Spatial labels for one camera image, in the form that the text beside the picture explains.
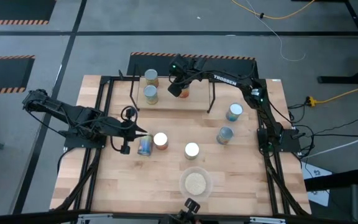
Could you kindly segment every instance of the black mat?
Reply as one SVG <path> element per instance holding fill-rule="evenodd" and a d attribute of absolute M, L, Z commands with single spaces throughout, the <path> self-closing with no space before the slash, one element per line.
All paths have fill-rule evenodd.
<path fill-rule="evenodd" d="M 0 25 L 48 24 L 55 3 L 56 0 L 0 0 Z"/>
<path fill-rule="evenodd" d="M 24 92 L 34 60 L 34 55 L 0 57 L 0 93 Z"/>
<path fill-rule="evenodd" d="M 167 77 L 169 75 L 169 64 L 176 54 L 133 52 L 129 59 L 127 75 L 134 73 L 135 64 L 138 66 L 141 75 L 147 69 L 155 69 L 159 76 Z M 191 55 L 182 54 L 185 58 L 208 58 L 204 70 L 223 70 L 226 72 L 246 74 L 252 70 L 252 64 L 255 58 L 242 56 L 218 56 L 218 55 Z M 254 77 L 258 76 L 258 69 L 254 70 Z"/>

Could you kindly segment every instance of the rice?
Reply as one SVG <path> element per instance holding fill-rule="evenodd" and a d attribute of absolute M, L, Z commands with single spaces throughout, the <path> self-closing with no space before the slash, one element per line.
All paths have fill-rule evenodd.
<path fill-rule="evenodd" d="M 206 189 L 205 178 L 199 173 L 191 173 L 186 177 L 185 187 L 192 195 L 200 195 Z"/>

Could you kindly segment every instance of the wooden table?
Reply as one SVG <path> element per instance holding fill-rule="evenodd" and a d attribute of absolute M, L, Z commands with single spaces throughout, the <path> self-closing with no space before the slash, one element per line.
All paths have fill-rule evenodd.
<path fill-rule="evenodd" d="M 94 106 L 100 78 L 99 75 L 84 76 L 77 105 Z M 135 82 L 135 100 L 138 85 Z M 130 86 L 131 82 L 114 82 L 109 116 L 118 118 L 123 107 L 132 105 Z M 267 86 L 270 101 L 287 115 L 281 81 L 267 80 Z M 226 120 L 225 113 L 233 102 L 240 103 L 244 112 L 236 122 L 231 123 Z M 273 115 L 285 128 L 290 127 L 290 123 L 275 111 Z M 99 164 L 91 208 L 93 212 L 178 213 L 184 208 L 186 200 L 179 190 L 179 178 L 188 167 L 199 166 L 211 174 L 214 182 L 209 199 L 200 203 L 199 214 L 272 214 L 264 160 L 258 152 L 257 113 L 246 104 L 240 90 L 217 83 L 216 101 L 210 114 L 205 111 L 142 109 L 137 123 L 152 134 L 166 133 L 169 147 L 166 151 L 154 148 L 150 157 L 140 156 L 137 154 L 139 140 L 136 139 L 130 143 L 131 153 L 123 155 L 114 151 L 107 141 Z M 234 138 L 226 146 L 216 142 L 216 135 L 224 125 L 234 129 Z M 188 142 L 196 142 L 200 146 L 200 154 L 193 161 L 183 155 Z M 122 141 L 114 138 L 114 144 L 120 146 Z M 76 185 L 84 152 L 85 149 L 75 149 L 63 158 L 50 208 L 59 206 Z M 310 211 L 299 161 L 290 153 L 280 153 L 280 156 L 287 188 L 303 209 Z M 87 192 L 86 186 L 81 208 L 85 207 Z M 277 186 L 275 192 L 279 212 L 283 212 Z"/>

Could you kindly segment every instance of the yellow cable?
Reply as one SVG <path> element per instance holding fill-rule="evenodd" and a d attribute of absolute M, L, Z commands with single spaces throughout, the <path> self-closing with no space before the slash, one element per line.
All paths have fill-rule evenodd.
<path fill-rule="evenodd" d="M 249 12 L 252 12 L 253 14 L 256 14 L 256 15 L 258 15 L 258 16 L 260 16 L 260 14 L 259 13 L 257 13 L 257 12 L 255 12 L 255 11 L 253 11 L 253 10 L 250 10 L 249 8 L 247 8 L 247 7 L 245 7 L 245 6 L 243 6 L 242 4 L 239 4 L 238 2 L 236 2 L 235 0 L 231 0 L 234 4 L 236 4 L 236 5 L 238 5 L 238 6 L 240 6 L 241 8 L 243 8 L 243 9 L 247 9 Z M 301 9 L 299 9 L 299 10 L 297 10 L 296 12 L 293 12 L 293 13 L 291 13 L 291 14 L 289 14 L 289 15 L 287 15 L 287 16 L 283 16 L 283 17 L 272 17 L 272 16 L 263 16 L 263 18 L 268 18 L 268 19 L 286 19 L 286 18 L 289 18 L 289 17 L 291 17 L 291 16 L 293 16 L 293 15 L 295 15 L 295 14 L 297 14 L 298 12 L 300 12 L 300 11 L 302 11 L 302 10 L 304 10 L 304 9 L 306 9 L 308 6 L 310 6 L 311 5 L 311 3 L 313 3 L 313 2 L 315 2 L 316 0 L 312 0 L 311 2 L 309 2 L 307 5 L 305 5 L 305 6 L 303 6 Z"/>
<path fill-rule="evenodd" d="M 319 103 L 328 103 L 328 102 L 330 102 L 330 101 L 332 101 L 332 100 L 338 99 L 338 98 L 340 98 L 340 97 L 342 97 L 342 96 L 346 96 L 346 95 L 351 94 L 351 93 L 354 93 L 354 92 L 356 92 L 356 91 L 358 91 L 358 88 L 355 89 L 355 90 L 347 91 L 347 92 L 342 93 L 342 94 L 340 94 L 340 95 L 338 95 L 338 96 L 334 96 L 334 97 L 332 97 L 332 98 L 330 98 L 330 99 L 328 99 L 328 100 L 323 100 L 323 101 L 315 100 L 312 96 L 309 96 L 309 100 L 310 100 L 309 104 L 310 104 L 310 106 L 313 107 L 313 106 L 316 106 L 316 104 L 319 104 Z"/>

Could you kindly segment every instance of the clear bowl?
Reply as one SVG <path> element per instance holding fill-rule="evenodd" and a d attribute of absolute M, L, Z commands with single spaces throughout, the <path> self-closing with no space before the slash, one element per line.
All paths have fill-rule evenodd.
<path fill-rule="evenodd" d="M 192 173 L 198 173 L 201 174 L 206 182 L 206 187 L 205 187 L 205 191 L 199 195 L 192 195 L 191 193 L 189 193 L 185 187 L 185 181 L 187 176 L 189 176 Z M 208 199 L 209 195 L 212 192 L 212 188 L 213 188 L 213 181 L 212 178 L 210 176 L 210 174 L 204 170 L 201 167 L 189 167 L 187 168 L 185 171 L 183 171 L 182 175 L 180 176 L 180 180 L 179 180 L 179 187 L 180 187 L 180 192 L 181 194 L 185 197 L 185 198 L 191 198 L 196 202 L 203 202 L 205 200 Z"/>

